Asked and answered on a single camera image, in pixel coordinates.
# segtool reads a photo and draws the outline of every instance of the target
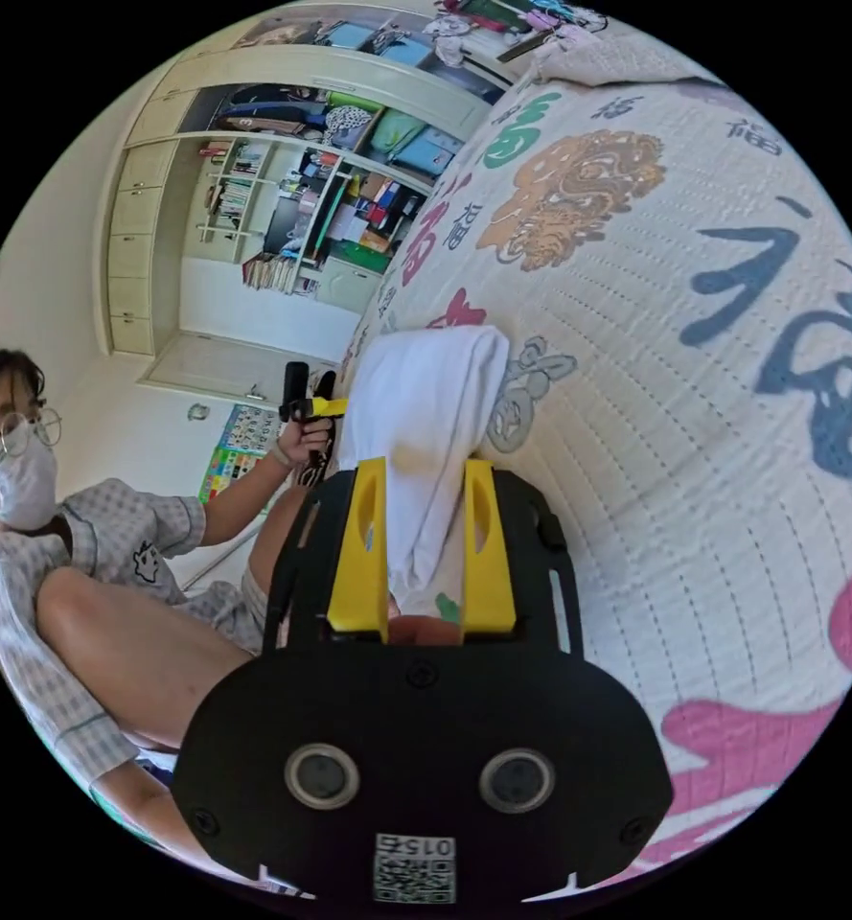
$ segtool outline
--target drawer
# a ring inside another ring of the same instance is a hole
[[[147,319],[110,317],[112,326],[112,347],[117,352],[132,352],[135,355],[152,355],[150,322]]]
[[[330,258],[321,272],[317,300],[354,313],[364,313],[380,281],[381,276],[375,271]]]
[[[124,319],[150,318],[148,278],[109,278],[106,282],[109,313]]]
[[[156,141],[176,134],[179,123],[195,97],[196,93],[191,92],[178,93],[165,99],[152,98],[141,110],[126,143],[140,144],[142,141]]]
[[[106,274],[110,278],[147,278],[150,275],[150,234],[109,238]]]
[[[119,192],[112,205],[113,236],[151,233],[157,222],[161,189],[132,189]]]
[[[174,150],[176,150],[174,141],[147,144],[145,147],[129,150],[126,153],[122,174],[119,176],[119,191],[160,188],[170,168]]]

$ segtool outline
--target cartoon rabbit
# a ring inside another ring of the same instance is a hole
[[[524,343],[518,358],[508,363],[486,429],[490,443],[500,453],[514,453],[524,444],[534,423],[535,403],[550,392],[551,384],[579,366],[571,355],[548,356],[546,351],[546,340],[535,335]]]

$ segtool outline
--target girl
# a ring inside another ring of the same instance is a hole
[[[215,582],[187,597],[165,560],[235,538],[291,468],[325,446],[330,422],[290,423],[253,470],[207,504],[118,479],[58,503],[52,447],[61,419],[44,385],[26,354],[0,349],[4,673],[81,782],[182,861],[236,879],[208,858],[168,789],[136,761],[143,751],[177,751],[208,692],[262,649],[266,591],[306,490],[288,489],[271,508],[240,588]],[[392,641],[458,640],[441,621],[403,620],[391,621]]]

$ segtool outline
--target educational poster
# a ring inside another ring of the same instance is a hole
[[[276,412],[256,405],[235,405],[198,493],[203,503],[246,475],[279,437],[282,423]]]

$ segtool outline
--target patterned bedspread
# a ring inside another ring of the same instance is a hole
[[[458,154],[339,389],[379,334],[509,336],[485,456],[560,516],[587,656],[674,775],[626,877],[767,799],[852,682],[852,239],[741,98],[611,34],[544,48]],[[461,558],[458,522],[404,612],[453,608]]]

